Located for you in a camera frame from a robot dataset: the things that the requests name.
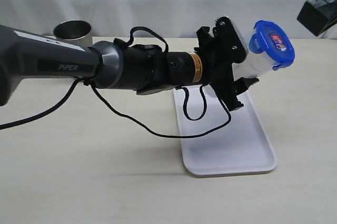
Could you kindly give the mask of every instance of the silver cylinder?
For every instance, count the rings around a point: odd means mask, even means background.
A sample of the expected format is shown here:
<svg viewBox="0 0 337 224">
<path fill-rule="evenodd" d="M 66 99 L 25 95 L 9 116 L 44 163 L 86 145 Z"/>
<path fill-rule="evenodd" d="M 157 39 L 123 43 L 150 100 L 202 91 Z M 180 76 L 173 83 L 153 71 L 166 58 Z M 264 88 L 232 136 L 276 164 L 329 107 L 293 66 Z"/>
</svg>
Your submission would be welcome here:
<svg viewBox="0 0 337 224">
<path fill-rule="evenodd" d="M 58 24 L 53 35 L 57 40 L 89 47 L 93 45 L 92 28 L 90 23 L 82 20 L 71 20 Z"/>
</svg>

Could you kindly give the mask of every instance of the piper logo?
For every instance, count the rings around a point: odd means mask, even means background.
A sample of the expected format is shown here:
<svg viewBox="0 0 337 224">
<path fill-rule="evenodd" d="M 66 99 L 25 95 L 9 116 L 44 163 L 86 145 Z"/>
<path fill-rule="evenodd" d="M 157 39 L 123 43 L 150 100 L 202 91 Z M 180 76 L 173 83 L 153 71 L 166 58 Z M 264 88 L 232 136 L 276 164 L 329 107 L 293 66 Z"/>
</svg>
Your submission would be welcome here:
<svg viewBox="0 0 337 224">
<path fill-rule="evenodd" d="M 57 70 L 68 70 L 69 72 L 75 72 L 78 69 L 78 65 L 60 65 Z"/>
</svg>

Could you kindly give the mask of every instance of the table surface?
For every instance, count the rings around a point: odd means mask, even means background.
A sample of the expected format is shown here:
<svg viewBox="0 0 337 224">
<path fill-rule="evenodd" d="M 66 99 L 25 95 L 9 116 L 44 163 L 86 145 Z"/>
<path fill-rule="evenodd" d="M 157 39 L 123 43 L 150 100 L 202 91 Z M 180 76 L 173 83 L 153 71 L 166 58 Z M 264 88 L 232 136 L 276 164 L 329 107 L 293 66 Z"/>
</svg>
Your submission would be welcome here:
<svg viewBox="0 0 337 224">
<path fill-rule="evenodd" d="M 197 45 L 167 41 L 172 51 Z M 273 172 L 193 178 L 183 168 L 179 140 L 115 116 L 80 85 L 53 114 L 0 131 L 0 222 L 336 223 L 337 42 L 293 45 L 294 65 L 265 74 L 250 89 L 278 158 Z M 0 108 L 0 123 L 51 107 L 70 83 L 24 80 Z M 152 129 L 178 134 L 172 91 L 101 93 Z"/>
</svg>

